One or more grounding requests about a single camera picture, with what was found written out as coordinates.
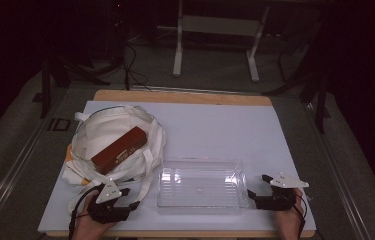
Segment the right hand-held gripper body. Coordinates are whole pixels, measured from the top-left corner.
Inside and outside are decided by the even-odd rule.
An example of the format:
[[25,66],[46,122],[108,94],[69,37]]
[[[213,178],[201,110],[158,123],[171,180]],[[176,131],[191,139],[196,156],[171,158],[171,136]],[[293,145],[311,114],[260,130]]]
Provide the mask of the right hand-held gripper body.
[[280,172],[271,183],[270,196],[258,196],[255,205],[260,210],[285,211],[291,209],[296,203],[295,189],[307,188],[308,182]]

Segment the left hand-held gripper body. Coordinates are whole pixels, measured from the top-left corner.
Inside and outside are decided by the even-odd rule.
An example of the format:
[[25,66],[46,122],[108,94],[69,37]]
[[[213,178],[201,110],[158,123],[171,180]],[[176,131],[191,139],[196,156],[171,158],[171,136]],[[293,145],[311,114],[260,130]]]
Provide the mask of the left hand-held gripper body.
[[120,190],[110,183],[100,185],[100,193],[90,202],[88,214],[102,224],[125,221],[130,213],[128,207],[115,207],[115,203],[123,197],[120,194]]

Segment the long brown box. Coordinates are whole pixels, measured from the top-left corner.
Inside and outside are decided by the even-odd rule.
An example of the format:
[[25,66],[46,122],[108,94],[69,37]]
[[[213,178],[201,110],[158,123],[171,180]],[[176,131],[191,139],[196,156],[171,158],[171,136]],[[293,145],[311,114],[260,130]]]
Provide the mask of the long brown box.
[[106,175],[146,143],[146,133],[138,126],[135,126],[93,156],[91,161],[100,174]]

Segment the clear plastic container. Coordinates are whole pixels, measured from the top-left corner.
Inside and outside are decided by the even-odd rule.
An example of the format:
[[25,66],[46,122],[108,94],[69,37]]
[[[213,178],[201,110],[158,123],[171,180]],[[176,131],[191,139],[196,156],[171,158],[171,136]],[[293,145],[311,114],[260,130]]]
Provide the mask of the clear plastic container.
[[249,206],[238,159],[168,158],[159,173],[157,206],[168,213],[238,212]]

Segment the white canvas tote bag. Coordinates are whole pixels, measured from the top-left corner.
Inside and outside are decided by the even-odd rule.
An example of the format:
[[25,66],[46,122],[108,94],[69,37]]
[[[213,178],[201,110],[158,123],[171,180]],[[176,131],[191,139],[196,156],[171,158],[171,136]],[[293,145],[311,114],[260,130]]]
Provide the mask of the white canvas tote bag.
[[[129,180],[141,183],[136,199],[143,200],[151,183],[153,169],[163,162],[166,132],[157,119],[139,106],[122,105],[100,109],[92,114],[78,113],[80,124],[67,148],[62,179],[84,191],[101,183],[119,190]],[[147,143],[106,175],[100,174],[91,158],[126,132],[138,126]]]

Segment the person's right hand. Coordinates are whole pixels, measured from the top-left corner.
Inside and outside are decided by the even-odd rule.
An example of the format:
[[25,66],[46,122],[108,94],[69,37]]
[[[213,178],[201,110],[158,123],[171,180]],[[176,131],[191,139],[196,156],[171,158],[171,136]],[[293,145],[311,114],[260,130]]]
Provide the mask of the person's right hand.
[[303,221],[302,192],[295,189],[296,203],[285,211],[275,211],[274,220],[281,240],[299,240]]

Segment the person's left hand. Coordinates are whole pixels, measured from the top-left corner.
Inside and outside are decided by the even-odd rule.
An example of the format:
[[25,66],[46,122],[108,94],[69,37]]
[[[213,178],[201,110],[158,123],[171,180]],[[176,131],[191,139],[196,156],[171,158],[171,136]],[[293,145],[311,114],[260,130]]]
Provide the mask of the person's left hand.
[[97,192],[93,192],[85,198],[83,208],[76,218],[72,240],[101,240],[103,234],[114,226],[114,223],[96,222],[88,214],[88,206],[96,195]]

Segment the black tripod stand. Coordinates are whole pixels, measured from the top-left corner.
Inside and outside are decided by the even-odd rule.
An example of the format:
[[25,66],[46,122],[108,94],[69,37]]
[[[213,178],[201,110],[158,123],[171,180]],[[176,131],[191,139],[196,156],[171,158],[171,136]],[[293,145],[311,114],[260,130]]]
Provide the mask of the black tripod stand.
[[321,134],[324,130],[325,103],[328,88],[328,70],[310,70],[306,71],[299,67],[281,87],[263,92],[263,96],[277,96],[294,87],[303,85],[299,94],[302,103],[310,105],[314,98],[317,98],[315,107],[315,125]]
[[69,68],[94,84],[108,85],[108,82],[96,78],[92,73],[82,69],[69,58],[53,51],[45,51],[41,59],[41,118],[45,118],[51,109],[51,79],[54,79],[58,86],[64,88],[70,85],[66,68]]

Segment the metal floor rail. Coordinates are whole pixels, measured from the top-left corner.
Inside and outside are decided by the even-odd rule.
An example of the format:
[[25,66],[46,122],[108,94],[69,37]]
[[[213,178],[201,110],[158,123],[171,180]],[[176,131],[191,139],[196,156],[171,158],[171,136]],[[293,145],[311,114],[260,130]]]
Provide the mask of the metal floor rail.
[[317,142],[322,151],[323,158],[328,164],[328,172],[331,176],[333,184],[338,192],[338,196],[349,219],[351,227],[357,240],[371,240],[369,232],[363,222],[362,216],[357,208],[355,200],[349,190],[345,179],[340,171],[337,164],[335,154],[332,152],[332,148],[325,134],[321,133],[317,127],[316,120],[316,109],[311,103],[302,105],[305,115],[310,123],[314,134],[316,135]]
[[33,179],[34,152],[53,115],[8,113],[0,120],[0,240],[39,240],[45,186]]

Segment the white metal desk frame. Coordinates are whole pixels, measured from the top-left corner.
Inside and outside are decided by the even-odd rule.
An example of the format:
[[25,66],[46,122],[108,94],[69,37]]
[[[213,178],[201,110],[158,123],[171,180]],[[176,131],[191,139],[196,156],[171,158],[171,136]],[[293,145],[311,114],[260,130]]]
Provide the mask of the white metal desk frame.
[[259,82],[260,77],[255,55],[263,36],[264,26],[271,10],[270,6],[263,8],[259,20],[231,19],[209,16],[185,15],[183,13],[184,0],[178,0],[177,14],[177,43],[173,64],[173,76],[179,77],[182,71],[183,60],[183,33],[209,33],[222,35],[236,35],[252,37],[254,42],[246,51],[246,59],[252,82]]

